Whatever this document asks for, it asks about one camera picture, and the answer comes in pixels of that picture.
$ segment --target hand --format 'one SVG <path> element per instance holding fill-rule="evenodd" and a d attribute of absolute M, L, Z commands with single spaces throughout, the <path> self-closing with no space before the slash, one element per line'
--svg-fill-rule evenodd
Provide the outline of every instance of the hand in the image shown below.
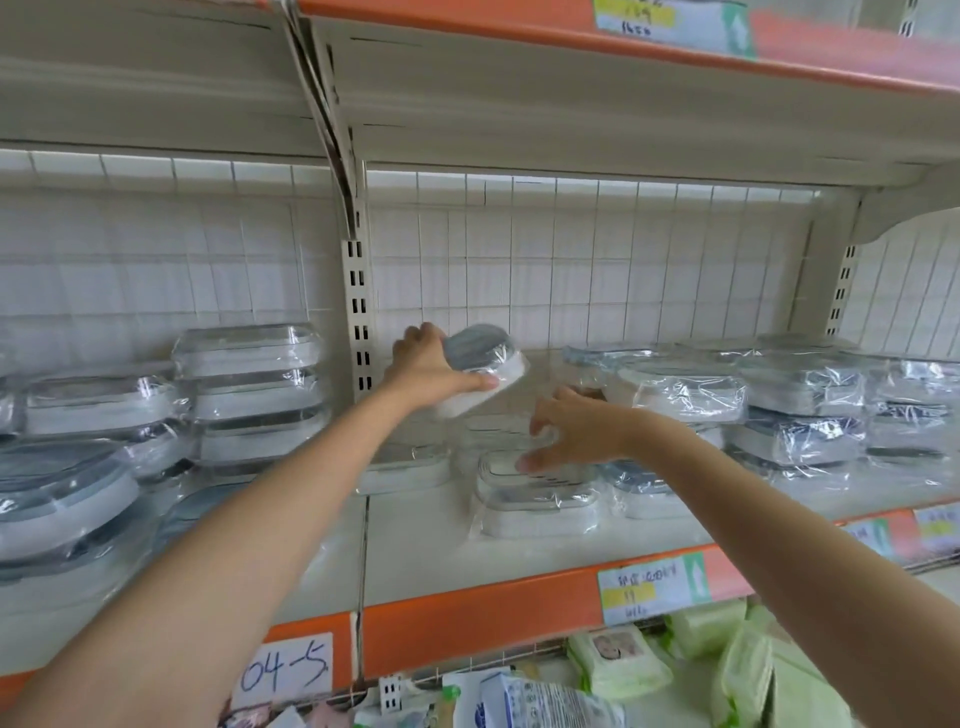
<path fill-rule="evenodd" d="M 560 387 L 552 398 L 538 400 L 530 420 L 531 435 L 539 435 L 549 425 L 559 432 L 557 442 L 527 452 L 516 467 L 522 473 L 541 473 L 565 463 L 606 463 L 627 457 L 636 412 Z"/>
<path fill-rule="evenodd" d="M 444 333 L 433 324 L 409 327 L 394 343 L 394 363 L 383 387 L 397 392 L 410 409 L 437 404 L 464 392 L 484 392 L 500 383 L 493 375 L 457 372 L 444 357 Z"/>

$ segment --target orange shelf edge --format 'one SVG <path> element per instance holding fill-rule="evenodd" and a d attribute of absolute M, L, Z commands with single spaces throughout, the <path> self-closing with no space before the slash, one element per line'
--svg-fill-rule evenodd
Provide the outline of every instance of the orange shelf edge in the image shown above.
<path fill-rule="evenodd" d="M 960 46 L 751 12 L 755 61 L 596 28 L 591 0 L 299 0 L 304 14 L 898 91 L 960 91 Z"/>
<path fill-rule="evenodd" d="M 915 508 L 951 502 L 957 500 Z M 899 508 L 837 524 L 885 518 L 898 559 L 909 562 L 926 553 L 913 511 Z M 602 627 L 597 572 L 696 551 L 704 554 L 715 601 L 753 593 L 719 546 L 711 544 L 364 607 L 360 623 L 364 677 L 382 677 Z"/>
<path fill-rule="evenodd" d="M 354 612 L 284 622 L 271 627 L 263 638 L 263 642 L 293 640 L 297 637 L 330 632 L 333 635 L 333 690 L 345 690 L 356 682 L 358 675 L 355 625 L 356 613 Z M 27 682 L 36 673 L 37 670 L 30 670 L 0 675 L 0 714 L 13 705 Z"/>

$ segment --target price tag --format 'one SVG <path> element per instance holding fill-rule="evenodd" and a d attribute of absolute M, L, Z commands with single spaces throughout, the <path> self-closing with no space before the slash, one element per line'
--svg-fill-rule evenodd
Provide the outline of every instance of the price tag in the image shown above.
<path fill-rule="evenodd" d="M 624 624 L 712 601 L 701 552 L 600 571 L 604 624 Z"/>
<path fill-rule="evenodd" d="M 750 14 L 721 0 L 593 0 L 597 28 L 701 51 L 755 58 Z"/>
<path fill-rule="evenodd" d="M 333 635 L 260 645 L 233 687 L 230 707 L 284 703 L 333 689 Z"/>
<path fill-rule="evenodd" d="M 869 546 L 886 559 L 892 559 L 897 553 L 890 541 L 890 525 L 886 519 L 867 519 L 847 523 L 843 529 L 864 546 Z"/>
<path fill-rule="evenodd" d="M 918 508 L 913 512 L 920 540 L 928 551 L 942 553 L 960 547 L 960 503 Z"/>

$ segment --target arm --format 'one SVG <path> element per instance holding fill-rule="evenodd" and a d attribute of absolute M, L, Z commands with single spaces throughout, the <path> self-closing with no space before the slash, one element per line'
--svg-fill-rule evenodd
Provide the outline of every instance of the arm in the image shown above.
<path fill-rule="evenodd" d="M 630 458 L 666 480 L 832 686 L 871 728 L 950 725 L 960 608 L 771 488 L 685 425 L 561 388 L 531 431 L 556 445 L 528 472 Z"/>
<path fill-rule="evenodd" d="M 8 728 L 209 728 L 357 477 L 413 410 L 491 389 L 408 328 L 384 384 L 184 535 L 37 677 Z"/>

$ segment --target plastic food container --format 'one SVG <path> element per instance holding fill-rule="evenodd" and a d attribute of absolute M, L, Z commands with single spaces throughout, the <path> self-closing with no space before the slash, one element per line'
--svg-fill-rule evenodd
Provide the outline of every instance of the plastic food container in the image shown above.
<path fill-rule="evenodd" d="M 176 418 L 186 399 L 159 376 L 74 376 L 33 382 L 26 392 L 27 435 L 86 434 Z"/>
<path fill-rule="evenodd" d="M 752 407 L 807 417 L 855 417 L 863 411 L 866 375 L 828 357 L 752 356 L 740 362 L 738 371 L 747 380 Z"/>
<path fill-rule="evenodd" d="M 778 465 L 819 465 L 855 460 L 867 429 L 853 417 L 795 417 L 751 407 L 747 422 L 727 430 L 727 442 Z"/>
<path fill-rule="evenodd" d="M 444 356 L 451 368 L 461 372 L 483 372 L 500 383 L 488 392 L 467 392 L 442 401 L 434 412 L 449 419 L 464 414 L 518 381 L 527 372 L 527 360 L 514 340 L 500 327 L 475 324 L 444 339 Z"/>
<path fill-rule="evenodd" d="M 881 401 L 867 429 L 871 448 L 912 448 L 939 452 L 960 449 L 960 430 L 946 404 Z"/>
<path fill-rule="evenodd" d="M 670 486 L 633 460 L 614 460 L 596 467 L 596 489 L 610 486 L 612 510 L 628 519 L 676 519 L 690 516 Z"/>
<path fill-rule="evenodd" d="M 110 443 L 6 446 L 0 449 L 0 561 L 72 546 L 116 518 L 139 492 Z"/>
<path fill-rule="evenodd" d="M 552 473 L 518 473 L 524 450 L 495 450 L 477 466 L 474 524 L 498 539 L 574 536 L 600 523 L 589 471 L 564 466 Z"/>
<path fill-rule="evenodd" d="M 312 367 L 324 340 L 309 324 L 191 328 L 174 345 L 180 376 L 242 375 Z"/>
<path fill-rule="evenodd" d="M 0 562 L 0 614 L 52 611 L 107 598 L 135 571 L 154 523 L 141 499 L 70 548 Z"/>
<path fill-rule="evenodd" d="M 621 367 L 603 388 L 607 401 L 647 407 L 686 423 L 734 423 L 743 418 L 747 387 L 723 364 L 654 359 Z"/>
<path fill-rule="evenodd" d="M 330 422 L 323 405 L 200 426 L 202 465 L 281 457 Z"/>
<path fill-rule="evenodd" d="M 328 399 L 330 382 L 313 369 L 291 369 L 207 376 L 193 390 L 193 418 L 212 422 L 314 407 Z"/>
<path fill-rule="evenodd" d="M 450 450 L 442 445 L 385 443 L 360 475 L 357 495 L 421 490 L 450 479 Z"/>

